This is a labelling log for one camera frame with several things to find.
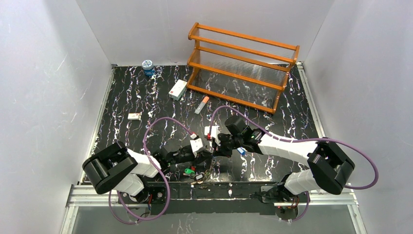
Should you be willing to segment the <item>green key tag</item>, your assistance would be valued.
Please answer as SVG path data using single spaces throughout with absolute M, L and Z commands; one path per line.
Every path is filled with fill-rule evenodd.
M 185 174 L 188 174 L 188 175 L 195 174 L 195 172 L 194 172 L 192 169 L 190 169 L 190 168 L 186 168 L 186 169 L 184 170 L 184 173 L 185 173 Z

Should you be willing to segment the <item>metal key organizer ring red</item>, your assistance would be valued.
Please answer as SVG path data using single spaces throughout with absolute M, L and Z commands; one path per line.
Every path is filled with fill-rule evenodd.
M 190 167 L 190 169 L 192 169 L 195 174 L 188 175 L 183 173 L 183 175 L 193 180 L 191 182 L 192 185 L 202 184 L 210 178 L 214 167 L 217 165 L 217 162 L 218 161 L 216 159 L 207 159 L 202 165 Z

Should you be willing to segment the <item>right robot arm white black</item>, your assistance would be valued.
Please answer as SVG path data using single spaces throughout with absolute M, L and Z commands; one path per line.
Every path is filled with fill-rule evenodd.
M 230 157 L 233 150 L 243 148 L 250 153 L 279 156 L 307 167 L 304 171 L 285 175 L 276 188 L 262 193 L 267 198 L 287 199 L 319 189 L 339 195 L 355 169 L 344 151 L 327 138 L 297 142 L 294 138 L 267 133 L 262 128 L 252 129 L 239 116 L 228 118 L 225 126 L 229 134 L 220 133 L 215 126 L 205 127 L 205 137 L 213 142 L 215 156 Z

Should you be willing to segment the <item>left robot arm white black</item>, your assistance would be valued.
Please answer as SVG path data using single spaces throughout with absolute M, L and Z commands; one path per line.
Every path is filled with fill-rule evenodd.
M 140 177 L 154 178 L 159 173 L 151 162 L 165 172 L 170 165 L 187 162 L 197 165 L 212 156 L 204 147 L 193 152 L 192 145 L 179 146 L 173 141 L 148 156 L 128 149 L 123 142 L 118 141 L 86 159 L 82 169 L 99 195 L 113 189 L 137 195 L 144 189 Z

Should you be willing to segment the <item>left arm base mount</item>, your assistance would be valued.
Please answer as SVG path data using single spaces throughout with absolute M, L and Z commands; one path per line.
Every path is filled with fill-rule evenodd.
M 137 195 L 129 195 L 130 200 L 144 204 L 164 204 L 166 202 L 167 190 L 165 187 L 146 187 Z

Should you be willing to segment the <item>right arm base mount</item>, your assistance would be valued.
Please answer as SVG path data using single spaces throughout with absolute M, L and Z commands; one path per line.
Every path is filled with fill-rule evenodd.
M 254 192 L 250 197 L 256 198 L 264 204 L 282 203 L 282 205 L 275 205 L 276 216 L 281 220 L 293 220 L 299 215 L 299 196 L 293 195 L 280 186 L 261 186 L 260 190 Z

